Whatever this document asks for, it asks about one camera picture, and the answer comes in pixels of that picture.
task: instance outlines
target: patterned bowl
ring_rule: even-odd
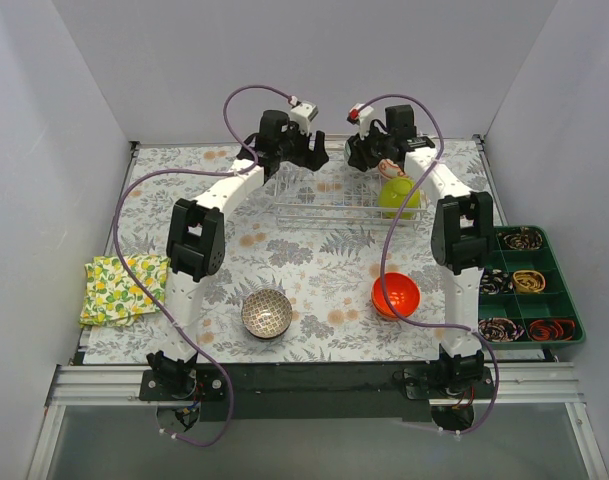
[[[242,322],[254,337],[268,340],[279,337],[291,324],[293,307],[277,290],[265,288],[244,299]]]

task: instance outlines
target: green ball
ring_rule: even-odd
[[[383,208],[400,208],[406,195],[413,188],[413,181],[407,177],[395,177],[384,184],[380,196],[378,199],[378,205]],[[420,208],[420,191],[419,189],[413,194],[413,196],[406,202],[405,208]],[[385,212],[384,215],[393,218],[394,212]],[[402,217],[404,219],[415,218],[415,213],[404,213]]]

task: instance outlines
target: small toy object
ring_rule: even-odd
[[[388,290],[391,303],[402,315],[408,317],[417,310],[420,304],[420,289],[417,284],[406,275],[397,272],[386,274],[386,289]],[[393,311],[386,304],[384,292],[382,291],[382,279],[378,278],[373,283],[371,301],[377,313],[390,321],[397,321]]]
[[[501,293],[513,293],[513,282],[511,276],[499,268],[484,269],[484,275],[480,281],[480,293],[483,295],[498,295]]]
[[[513,284],[517,293],[542,293],[546,278],[535,270],[518,270],[513,274]]]
[[[380,172],[380,175],[389,180],[396,177],[408,177],[397,164],[390,161],[388,158],[385,158],[378,164],[377,171]]]
[[[524,328],[508,318],[485,318],[478,329],[489,342],[514,342],[524,334]]]
[[[282,335],[293,319],[293,307],[286,296],[265,288],[244,299],[242,322],[254,337],[264,340]]]
[[[382,187],[377,203],[382,208],[400,208],[408,192],[413,188],[413,181],[408,177],[396,177]],[[420,208],[420,192],[416,191],[406,203],[405,208]],[[394,217],[395,212],[385,213],[387,217]],[[415,217],[415,213],[403,213],[401,218],[409,219]]]
[[[528,326],[528,334],[536,342],[573,340],[575,336],[575,322],[568,318],[535,320]]]
[[[539,250],[544,245],[542,234],[529,227],[501,232],[497,236],[510,250]]]

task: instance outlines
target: yellow lemon print cloth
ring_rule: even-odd
[[[137,278],[164,303],[168,258],[160,255],[125,257]],[[128,276],[117,257],[95,257],[86,269],[86,296],[80,314],[82,325],[123,327],[144,313],[159,309]]]

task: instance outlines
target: wire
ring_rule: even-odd
[[[497,357],[495,356],[495,352],[493,351],[491,344],[489,342],[487,342],[486,339],[482,335],[480,335],[478,332],[474,332],[470,327],[467,327],[465,325],[458,325],[458,324],[454,324],[454,323],[452,323],[452,324],[420,323],[420,322],[415,322],[409,318],[406,318],[404,315],[402,315],[402,313],[399,312],[399,310],[397,310],[395,308],[395,306],[391,302],[391,298],[389,297],[388,289],[386,288],[386,256],[388,254],[388,249],[391,245],[391,239],[393,238],[393,232],[395,231],[395,227],[397,226],[398,222],[400,221],[400,217],[402,216],[402,213],[404,212],[404,208],[405,208],[406,204],[410,201],[411,197],[415,194],[415,192],[417,191],[419,186],[422,184],[422,182],[424,180],[426,180],[426,178],[428,178],[428,176],[431,174],[433,169],[438,165],[439,160],[442,158],[442,154],[444,153],[444,135],[442,135],[442,130],[440,129],[439,125],[437,124],[435,117],[428,110],[428,108],[426,108],[426,106],[422,102],[420,102],[419,100],[417,100],[413,97],[410,97],[408,95],[391,94],[391,93],[388,93],[385,95],[380,95],[379,97],[375,97],[372,100],[369,100],[368,102],[363,104],[360,108],[357,109],[356,114],[358,114],[362,109],[368,107],[369,105],[371,105],[379,100],[384,100],[387,98],[401,98],[403,100],[407,100],[409,102],[416,104],[422,110],[424,110],[424,113],[426,113],[428,118],[431,120],[431,123],[433,123],[433,127],[435,128],[435,131],[437,132],[437,136],[440,140],[440,146],[439,146],[437,155],[435,156],[435,159],[433,160],[433,162],[431,162],[431,164],[428,166],[428,168],[422,174],[422,176],[417,179],[417,182],[415,183],[415,185],[413,185],[413,188],[411,188],[411,190],[406,195],[406,198],[402,202],[400,208],[397,210],[397,213],[395,214],[395,218],[391,222],[391,226],[389,227],[388,233],[386,234],[386,240],[384,241],[384,247],[382,248],[382,261],[380,264],[380,279],[382,282],[382,291],[384,292],[384,300],[386,300],[386,304],[391,309],[391,311],[400,320],[408,323],[409,325],[413,325],[414,327],[421,327],[421,328],[452,328],[452,329],[456,329],[456,330],[463,330],[465,332],[469,332],[470,334],[474,335],[480,341],[480,343],[484,347],[486,347],[486,349],[488,350],[488,353],[490,354],[491,359],[493,361],[493,369],[495,371],[495,389],[493,390],[493,395],[491,396],[491,401],[488,404],[488,408],[486,409],[486,411],[484,412],[482,417],[479,419],[479,421],[475,423],[475,425],[472,425],[471,427],[467,428],[466,430],[462,430],[461,432],[455,432],[454,434],[472,433],[484,424],[486,419],[489,417],[489,415],[493,411],[493,407],[495,406],[495,401],[497,400],[497,392],[498,392],[498,389],[500,386],[500,368],[499,368],[499,364],[497,362]],[[422,430],[427,430],[427,431],[435,431],[434,428],[424,427],[422,425],[414,425],[414,424],[404,424],[404,425],[407,425],[407,426],[410,426],[413,428],[419,428]]]
[[[189,393],[188,395],[186,395],[185,397],[176,397],[175,395],[171,395],[175,400],[185,400],[188,397],[190,397],[191,395],[193,395],[195,392],[197,391],[197,378],[195,379],[195,383],[193,384],[193,390],[191,390],[191,393]]]
[[[171,315],[171,312],[169,312],[168,309],[164,305],[162,305],[162,303],[157,298],[155,298],[155,296],[148,290],[148,288],[146,288],[146,286],[133,273],[133,270],[130,269],[130,267],[126,263],[126,259],[124,258],[124,254],[122,253],[122,249],[121,249],[120,243],[119,243],[119,235],[118,235],[119,219],[120,219],[120,214],[122,213],[122,207],[124,206],[124,201],[126,200],[128,195],[138,185],[142,184],[143,182],[145,182],[146,180],[148,180],[150,178],[157,177],[159,175],[168,175],[168,174],[171,174],[171,173],[184,173],[184,174],[188,174],[188,175],[206,175],[206,176],[209,176],[209,177],[232,177],[232,176],[235,176],[235,175],[244,175],[245,173],[248,173],[251,170],[253,170],[257,166],[258,161],[259,161],[257,153],[255,152],[255,150],[253,150],[253,148],[250,145],[247,145],[246,143],[244,143],[244,141],[239,137],[239,135],[237,135],[235,133],[235,131],[233,130],[233,127],[231,127],[231,124],[230,124],[229,119],[228,119],[228,105],[231,102],[231,100],[233,99],[233,97],[235,97],[238,93],[241,93],[241,92],[243,92],[245,90],[250,90],[250,89],[269,90],[271,92],[277,93],[278,95],[281,95],[282,97],[286,98],[289,101],[291,100],[291,98],[293,98],[291,95],[288,95],[288,94],[286,94],[286,93],[284,93],[281,90],[278,90],[276,88],[269,87],[268,85],[253,84],[253,85],[246,85],[244,87],[238,88],[237,90],[232,92],[228,96],[226,101],[224,102],[223,115],[224,115],[224,123],[226,124],[226,128],[228,128],[228,131],[231,133],[233,138],[235,138],[235,140],[243,148],[248,150],[251,153],[251,155],[253,156],[253,163],[250,166],[248,166],[246,168],[243,168],[241,170],[238,170],[236,172],[208,172],[208,171],[199,171],[199,170],[189,170],[189,169],[186,169],[186,168],[168,168],[168,169],[165,169],[165,170],[158,170],[156,172],[149,173],[149,174],[144,175],[143,177],[137,179],[135,182],[133,182],[126,189],[126,191],[122,194],[122,196],[120,197],[120,199],[117,202],[117,206],[115,207],[115,215],[113,217],[112,229],[113,229],[113,244],[115,245],[115,253],[117,255],[117,258],[120,260],[120,263],[122,264],[122,267],[124,268],[124,270],[128,274],[128,276],[131,277],[131,279],[144,292],[144,294],[148,298],[150,298],[151,301],[160,309],[160,311],[166,316],[168,321],[171,323],[173,328],[175,328],[177,333],[179,333],[179,335],[182,337],[182,339],[188,345],[190,345],[197,353],[199,353],[204,358],[206,358],[209,362],[211,362],[213,364],[213,366],[215,368],[217,368],[217,370],[222,374],[222,376],[224,377],[224,379],[226,381],[226,388],[227,388],[228,394],[229,394],[228,413],[226,415],[226,420],[224,422],[224,426],[219,431],[219,433],[217,435],[215,435],[215,437],[213,437],[208,442],[201,443],[201,442],[198,442],[197,440],[194,440],[194,439],[192,439],[190,437],[178,434],[176,432],[170,432],[172,435],[175,435],[176,438],[179,438],[180,440],[183,440],[183,441],[185,441],[187,443],[190,443],[191,445],[195,445],[196,447],[210,447],[211,445],[214,445],[215,443],[217,443],[217,441],[222,438],[224,433],[226,433],[226,430],[228,429],[228,427],[229,427],[229,425],[231,423],[231,419],[233,418],[233,410],[235,408],[235,396],[234,396],[234,393],[233,393],[233,383],[231,382],[231,378],[229,377],[229,375],[226,372],[226,370],[224,369],[224,367],[222,367],[222,365],[217,363],[217,361],[212,356],[210,356],[208,353],[206,353],[204,350],[202,350],[184,332],[184,330],[182,330],[182,327],[180,327],[178,325],[178,323],[175,321],[175,319],[173,318],[173,315]]]

